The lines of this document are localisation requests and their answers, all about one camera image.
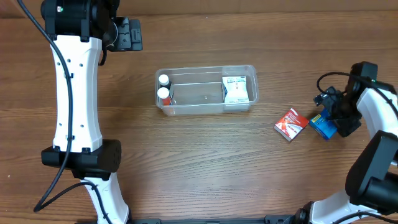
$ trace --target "blue box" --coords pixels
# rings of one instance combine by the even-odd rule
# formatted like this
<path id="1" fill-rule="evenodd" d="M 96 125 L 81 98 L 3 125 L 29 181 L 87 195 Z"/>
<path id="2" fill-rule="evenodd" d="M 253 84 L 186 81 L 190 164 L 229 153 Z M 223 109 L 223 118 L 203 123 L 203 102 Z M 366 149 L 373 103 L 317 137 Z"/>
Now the blue box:
<path id="1" fill-rule="evenodd" d="M 310 120 L 310 126 L 326 140 L 329 140 L 337 132 L 335 124 L 333 121 L 327 120 L 328 117 L 328 110 L 323 109 L 320 114 Z"/>

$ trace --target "bottle cap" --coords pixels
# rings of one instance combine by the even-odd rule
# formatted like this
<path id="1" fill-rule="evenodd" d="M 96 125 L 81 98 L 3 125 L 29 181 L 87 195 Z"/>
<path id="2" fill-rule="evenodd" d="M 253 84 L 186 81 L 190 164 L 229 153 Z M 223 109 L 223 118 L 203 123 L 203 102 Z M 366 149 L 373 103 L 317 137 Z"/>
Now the bottle cap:
<path id="1" fill-rule="evenodd" d="M 160 75 L 160 77 L 159 77 L 159 83 L 161 84 L 161 85 L 163 85 L 163 86 L 166 86 L 166 85 L 168 85 L 169 84 L 169 77 L 167 76 L 167 75 L 165 75 L 165 74 L 163 74 L 163 75 Z"/>
<path id="2" fill-rule="evenodd" d="M 167 97 L 170 96 L 169 90 L 165 87 L 162 87 L 160 89 L 157 90 L 157 96 L 160 99 L 166 99 Z"/>

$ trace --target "wire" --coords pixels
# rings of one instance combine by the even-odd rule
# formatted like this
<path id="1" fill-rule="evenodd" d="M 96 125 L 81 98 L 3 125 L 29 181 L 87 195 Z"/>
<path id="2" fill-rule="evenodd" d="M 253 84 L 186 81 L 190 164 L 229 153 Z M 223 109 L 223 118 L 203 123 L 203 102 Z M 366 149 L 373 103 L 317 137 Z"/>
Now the wire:
<path id="1" fill-rule="evenodd" d="M 354 218 L 354 217 L 361 218 L 361 216 L 363 216 L 363 215 L 374 217 L 374 218 L 380 219 L 380 220 L 388 222 L 388 223 L 398 224 L 398 221 L 391 220 L 389 218 L 385 218 L 385 217 L 382 217 L 380 215 L 376 215 L 376 214 L 373 214 L 373 213 L 370 213 L 370 212 L 357 212 L 357 213 L 354 213 L 354 214 L 351 214 L 351 215 L 347 215 L 347 216 L 345 216 L 343 218 L 340 218 L 337 221 L 333 222 L 333 224 L 340 224 L 340 223 L 342 223 L 344 221 L 347 221 L 347 220 L 349 220 L 351 218 Z"/>
<path id="2" fill-rule="evenodd" d="M 336 95 L 340 95 L 340 94 L 342 94 L 342 93 L 346 93 L 345 91 L 342 92 L 342 93 L 329 93 L 329 92 L 324 91 L 324 90 L 322 90 L 322 89 L 320 88 L 320 86 L 319 86 L 320 81 L 321 81 L 323 78 L 325 78 L 325 77 L 327 77 L 327 76 L 330 76 L 330 75 L 343 75 L 343 76 L 351 77 L 351 78 L 354 78 L 355 80 L 357 80 L 357 81 L 363 83 L 363 84 L 366 85 L 367 87 L 372 88 L 372 89 L 373 89 L 374 91 L 376 91 L 376 93 L 378 93 L 384 100 L 387 101 L 387 103 L 390 105 L 391 109 L 392 109 L 393 112 L 396 114 L 396 117 L 397 117 L 397 119 L 398 119 L 398 109 L 394 106 L 394 104 L 392 103 L 392 100 L 389 99 L 389 98 L 388 98 L 381 90 L 379 90 L 379 88 L 376 87 L 373 83 L 369 82 L 368 80 L 366 80 L 366 79 L 364 79 L 364 78 L 358 77 L 358 76 L 356 76 L 356 75 L 352 75 L 352 74 L 349 74 L 349 73 L 346 73 L 346 72 L 328 72 L 328 73 L 322 75 L 322 76 L 319 77 L 319 79 L 317 80 L 317 88 L 318 88 L 318 90 L 319 90 L 321 93 L 324 93 L 324 94 L 327 94 L 327 95 L 330 95 L 330 96 L 336 96 Z"/>
<path id="3" fill-rule="evenodd" d="M 45 37 L 45 39 L 50 43 L 51 47 L 54 49 L 55 53 L 57 54 L 58 58 L 60 59 L 60 63 L 62 64 L 62 68 L 63 71 L 65 72 L 65 79 L 67 81 L 67 88 L 68 88 L 68 138 L 67 138 L 67 150 L 65 153 L 65 157 L 63 159 L 62 165 L 58 171 L 58 173 L 56 174 L 54 180 L 52 181 L 52 183 L 50 184 L 49 188 L 47 189 L 47 191 L 44 193 L 43 197 L 39 200 L 39 202 L 37 203 L 37 205 L 34 207 L 33 211 L 34 212 L 39 212 L 40 210 L 42 210 L 43 208 L 47 207 L 48 205 L 50 205 L 52 202 L 54 202 L 56 199 L 58 199 L 59 197 L 61 197 L 63 194 L 67 193 L 68 191 L 82 186 L 82 185 L 90 185 L 92 186 L 92 190 L 95 191 L 95 194 L 97 195 L 98 201 L 99 201 L 99 207 L 101 208 L 101 212 L 104 215 L 104 219 L 106 219 L 106 221 L 109 224 L 111 223 L 111 220 L 108 217 L 108 214 L 105 212 L 104 209 L 104 205 L 101 199 L 101 195 L 100 192 L 97 189 L 97 186 L 91 182 L 81 182 L 81 183 L 77 183 L 74 184 L 70 187 L 68 187 L 67 189 L 61 191 L 59 194 L 57 194 L 56 196 L 54 196 L 53 198 L 51 198 L 49 201 L 45 202 L 45 199 L 47 199 L 47 197 L 50 195 L 51 191 L 54 189 L 55 185 L 57 184 L 57 182 L 59 181 L 59 179 L 61 178 L 62 172 L 65 170 L 65 167 L 67 165 L 68 162 L 68 158 L 70 155 L 70 149 L 72 146 L 72 141 L 73 141 L 73 134 L 72 134 L 72 121 L 73 121 L 73 95 L 72 95 L 72 83 L 71 83 L 71 77 L 69 74 L 69 70 L 67 67 L 67 63 L 65 62 L 64 57 L 61 54 L 61 51 L 58 49 L 57 45 L 54 43 L 54 41 L 49 37 L 49 35 L 45 32 L 45 30 L 43 29 L 43 27 L 37 22 L 37 20 L 33 17 L 33 15 L 29 12 L 29 10 L 26 8 L 25 4 L 22 2 L 22 0 L 17 0 L 18 4 L 20 5 L 21 9 L 25 12 L 25 14 L 27 15 L 27 17 L 33 22 L 33 24 L 36 26 L 36 28 L 40 31 L 40 33 L 42 33 L 42 35 Z"/>
<path id="4" fill-rule="evenodd" d="M 99 201 L 99 207 L 101 208 L 102 214 L 104 215 L 103 218 L 106 219 L 106 221 L 107 221 L 109 224 L 112 224 L 112 223 L 111 223 L 111 220 L 110 220 L 109 217 L 108 217 L 108 214 L 105 213 L 105 208 L 104 208 L 104 204 L 103 204 L 103 202 L 102 202 L 102 198 L 101 198 L 100 192 L 99 192 L 97 186 L 96 186 L 94 183 L 92 183 L 92 182 L 80 182 L 80 183 L 77 183 L 77 184 L 73 184 L 72 186 L 70 186 L 70 187 L 68 187 L 67 189 L 61 191 L 61 192 L 58 193 L 56 196 L 54 196 L 53 198 L 51 198 L 50 200 L 48 200 L 47 202 L 45 202 L 45 203 L 42 205 L 42 208 L 45 208 L 47 205 L 50 205 L 52 202 L 54 202 L 56 199 L 58 199 L 59 197 L 61 197 L 61 196 L 64 195 L 64 194 L 66 194 L 67 192 L 69 192 L 69 191 L 71 191 L 71 190 L 73 190 L 73 189 L 75 189 L 75 188 L 77 188 L 77 187 L 79 187 L 79 186 L 83 186 L 83 185 L 90 185 L 90 186 L 91 186 L 91 189 L 95 191 L 95 194 L 97 195 L 97 198 L 98 198 L 98 201 Z"/>

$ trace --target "dark bottle with white cap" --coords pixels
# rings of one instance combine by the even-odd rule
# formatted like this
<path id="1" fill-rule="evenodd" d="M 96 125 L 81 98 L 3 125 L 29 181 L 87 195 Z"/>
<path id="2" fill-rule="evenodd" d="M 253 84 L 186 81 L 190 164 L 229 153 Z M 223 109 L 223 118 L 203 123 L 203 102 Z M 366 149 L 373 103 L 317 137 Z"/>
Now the dark bottle with white cap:
<path id="1" fill-rule="evenodd" d="M 169 90 L 170 96 L 173 98 L 174 87 L 173 87 L 173 83 L 169 79 L 169 76 L 167 76 L 165 74 L 160 75 L 159 83 L 160 83 L 160 87 L 164 87 Z"/>

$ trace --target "white plastic casing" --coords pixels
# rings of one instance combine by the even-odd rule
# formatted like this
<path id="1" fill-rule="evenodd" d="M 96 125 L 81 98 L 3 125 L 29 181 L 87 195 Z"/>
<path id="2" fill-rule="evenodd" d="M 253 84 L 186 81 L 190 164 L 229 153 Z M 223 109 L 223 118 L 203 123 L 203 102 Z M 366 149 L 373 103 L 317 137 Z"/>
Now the white plastic casing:
<path id="1" fill-rule="evenodd" d="M 120 192 L 118 177 L 116 173 L 112 173 L 111 177 L 107 181 L 103 181 L 101 178 L 86 177 L 81 182 L 92 182 L 97 185 L 99 194 L 104 205 L 105 212 L 108 214 L 112 224 L 126 224 L 129 216 L 129 207 L 124 203 L 122 193 Z M 95 191 L 91 189 L 90 185 L 85 185 L 88 193 L 90 194 L 91 200 L 93 201 L 95 210 L 98 215 L 97 224 L 108 224 L 104 215 L 102 214 L 100 203 Z"/>
<path id="2" fill-rule="evenodd" d="M 362 205 L 358 206 L 351 204 L 346 191 L 340 190 L 322 201 L 314 202 L 311 206 L 310 219 L 308 222 L 312 224 L 332 224 L 339 218 L 343 218 L 346 215 L 357 212 L 370 212 L 380 215 L 374 209 Z M 351 218 L 341 222 L 341 224 L 351 223 L 356 220 L 359 220 L 359 217 Z"/>
<path id="3" fill-rule="evenodd" d="M 397 95 L 386 90 L 380 91 L 398 108 Z M 398 118 L 391 106 L 376 91 L 370 88 L 365 89 L 356 107 L 365 119 L 371 139 L 379 130 L 398 136 Z"/>
<path id="4" fill-rule="evenodd" d="M 95 151 L 102 145 L 102 135 L 98 125 L 97 110 L 97 71 L 102 51 L 102 40 L 90 37 L 89 42 L 81 42 L 79 36 L 58 35 L 54 41 L 66 60 L 73 92 L 73 124 L 71 152 L 81 152 L 83 148 Z M 57 130 L 54 146 L 67 150 L 68 135 L 68 90 L 65 73 L 55 51 L 53 57 L 57 73 Z"/>

